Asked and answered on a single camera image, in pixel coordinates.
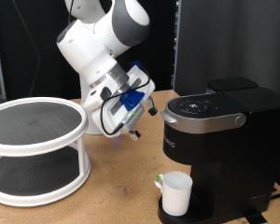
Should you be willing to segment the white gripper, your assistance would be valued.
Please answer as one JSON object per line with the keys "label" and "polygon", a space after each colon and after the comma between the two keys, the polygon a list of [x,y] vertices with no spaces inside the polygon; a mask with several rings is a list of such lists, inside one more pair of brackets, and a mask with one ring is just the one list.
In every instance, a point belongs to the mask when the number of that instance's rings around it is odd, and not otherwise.
{"label": "white gripper", "polygon": [[145,68],[134,65],[126,73],[116,64],[90,84],[83,107],[106,137],[129,134],[136,141],[141,134],[133,131],[133,126],[144,114],[144,104],[151,116],[158,113],[151,97],[154,90],[155,84]]}

